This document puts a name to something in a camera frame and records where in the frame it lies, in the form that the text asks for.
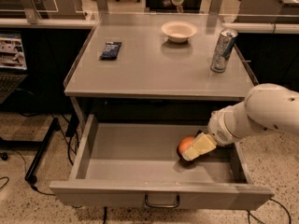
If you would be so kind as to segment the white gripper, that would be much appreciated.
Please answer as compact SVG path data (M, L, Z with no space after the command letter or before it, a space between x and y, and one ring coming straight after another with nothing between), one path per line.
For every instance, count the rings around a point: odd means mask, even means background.
M213 111L207 125L208 133L199 133L181 154L185 161L193 161L219 146L232 144L246 134L247 114L242 107L225 107Z

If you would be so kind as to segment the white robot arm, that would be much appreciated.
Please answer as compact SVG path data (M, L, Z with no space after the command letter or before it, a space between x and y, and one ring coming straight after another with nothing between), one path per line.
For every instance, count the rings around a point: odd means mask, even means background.
M178 154L193 161L216 146L276 131L299 134L299 93L276 84L260 84L250 89L242 102L213 111L207 133L181 140Z

